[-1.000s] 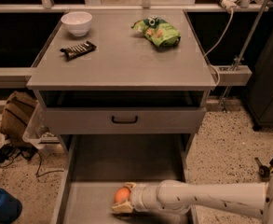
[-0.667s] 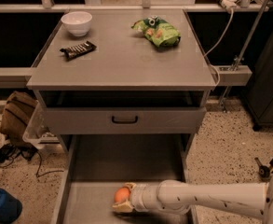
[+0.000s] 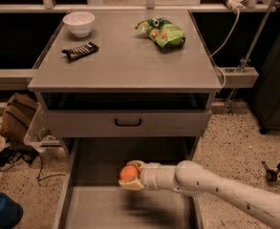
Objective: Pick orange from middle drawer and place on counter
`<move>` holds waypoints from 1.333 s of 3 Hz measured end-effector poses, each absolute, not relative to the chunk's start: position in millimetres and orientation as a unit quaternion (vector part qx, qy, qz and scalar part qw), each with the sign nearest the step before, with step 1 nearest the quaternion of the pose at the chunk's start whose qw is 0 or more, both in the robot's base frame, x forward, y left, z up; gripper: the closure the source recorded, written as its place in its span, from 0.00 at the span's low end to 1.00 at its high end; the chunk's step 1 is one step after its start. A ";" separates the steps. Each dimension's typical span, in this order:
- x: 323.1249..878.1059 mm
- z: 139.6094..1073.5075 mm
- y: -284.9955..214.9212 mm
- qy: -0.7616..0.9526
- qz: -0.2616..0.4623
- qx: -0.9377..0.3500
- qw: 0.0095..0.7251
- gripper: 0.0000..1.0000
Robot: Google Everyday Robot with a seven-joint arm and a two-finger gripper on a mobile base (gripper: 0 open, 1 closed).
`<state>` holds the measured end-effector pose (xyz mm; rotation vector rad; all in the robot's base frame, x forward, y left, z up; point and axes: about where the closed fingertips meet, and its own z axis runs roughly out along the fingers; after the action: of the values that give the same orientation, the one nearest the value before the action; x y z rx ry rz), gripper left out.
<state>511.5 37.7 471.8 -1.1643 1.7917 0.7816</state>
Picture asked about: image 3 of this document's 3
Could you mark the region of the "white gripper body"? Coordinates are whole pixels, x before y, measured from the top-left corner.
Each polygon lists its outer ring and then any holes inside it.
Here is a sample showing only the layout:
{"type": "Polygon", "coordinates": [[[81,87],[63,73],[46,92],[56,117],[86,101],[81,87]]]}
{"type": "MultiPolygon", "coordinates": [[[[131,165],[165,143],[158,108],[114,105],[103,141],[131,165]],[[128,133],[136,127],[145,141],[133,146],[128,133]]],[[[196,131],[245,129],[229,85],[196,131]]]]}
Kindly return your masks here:
{"type": "Polygon", "coordinates": [[[147,163],[140,171],[140,182],[148,191],[168,190],[176,191],[178,182],[175,177],[174,165],[147,163]]]}

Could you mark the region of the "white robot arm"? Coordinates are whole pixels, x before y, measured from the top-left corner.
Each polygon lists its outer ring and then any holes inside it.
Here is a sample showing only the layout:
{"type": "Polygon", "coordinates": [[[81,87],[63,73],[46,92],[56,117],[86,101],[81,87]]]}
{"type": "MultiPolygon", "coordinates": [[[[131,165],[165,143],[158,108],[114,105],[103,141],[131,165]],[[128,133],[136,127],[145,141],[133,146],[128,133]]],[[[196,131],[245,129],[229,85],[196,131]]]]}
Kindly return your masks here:
{"type": "Polygon", "coordinates": [[[189,197],[210,193],[270,228],[280,229],[280,195],[220,177],[194,161],[162,165],[132,160],[121,169],[118,184],[129,191],[167,190],[189,197]]]}

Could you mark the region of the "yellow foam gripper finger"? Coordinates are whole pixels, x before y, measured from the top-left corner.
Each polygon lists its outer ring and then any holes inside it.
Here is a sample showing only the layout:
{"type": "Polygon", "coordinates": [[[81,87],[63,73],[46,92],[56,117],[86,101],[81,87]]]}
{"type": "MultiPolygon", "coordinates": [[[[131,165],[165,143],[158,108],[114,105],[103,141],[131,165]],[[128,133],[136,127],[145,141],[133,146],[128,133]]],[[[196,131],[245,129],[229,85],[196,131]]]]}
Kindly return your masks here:
{"type": "Polygon", "coordinates": [[[127,165],[135,166],[139,171],[145,166],[145,163],[141,160],[130,160],[127,162],[127,165]]]}
{"type": "Polygon", "coordinates": [[[140,191],[144,188],[143,184],[138,179],[131,181],[120,180],[118,184],[122,189],[128,191],[140,191]]]}

